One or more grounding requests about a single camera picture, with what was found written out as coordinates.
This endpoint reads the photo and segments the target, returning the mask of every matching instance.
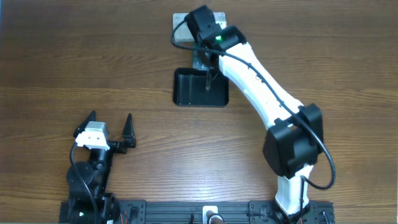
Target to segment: wood grain surface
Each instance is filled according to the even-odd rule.
[[[116,155],[108,191],[148,201],[270,200],[266,130],[237,87],[225,108],[180,108],[172,14],[226,13],[274,78],[323,111],[337,180],[312,200],[337,222],[396,223],[398,2],[280,0],[3,0],[0,222],[57,222],[68,197],[72,132],[96,110],[111,139],[132,113],[137,148]],[[88,152],[77,150],[76,160]],[[326,184],[320,156],[311,179]]]

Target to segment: wooden tabletop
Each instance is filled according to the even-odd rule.
[[[73,130],[97,111],[111,139],[132,113],[137,148],[116,155],[108,192],[147,201],[272,200],[277,176],[259,115],[230,82],[225,108],[181,108],[172,14],[226,13],[292,96],[323,111],[337,180],[311,200],[337,222],[397,221],[398,2],[3,0],[0,222],[57,222]],[[77,161],[88,151],[79,149]],[[323,154],[311,179],[327,184]]]

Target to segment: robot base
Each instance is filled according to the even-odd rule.
[[[273,201],[250,202],[146,202],[145,200],[119,200],[130,224],[199,224],[203,223],[203,206],[217,206],[218,213],[227,224],[280,223],[271,214],[277,211]],[[310,201],[303,223],[335,223],[333,203]],[[62,203],[59,223],[68,223],[68,203]]]

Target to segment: wooden table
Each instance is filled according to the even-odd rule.
[[[397,216],[397,1],[3,0],[0,38],[0,222],[57,222],[68,197],[72,132],[96,110],[111,139],[133,114],[138,145],[117,155],[108,191],[148,201],[270,200],[266,130],[230,84],[225,108],[172,102],[172,14],[207,3],[226,13],[274,78],[323,111],[335,160],[338,222]],[[79,149],[76,160],[86,160]],[[322,154],[311,179],[326,184]]]

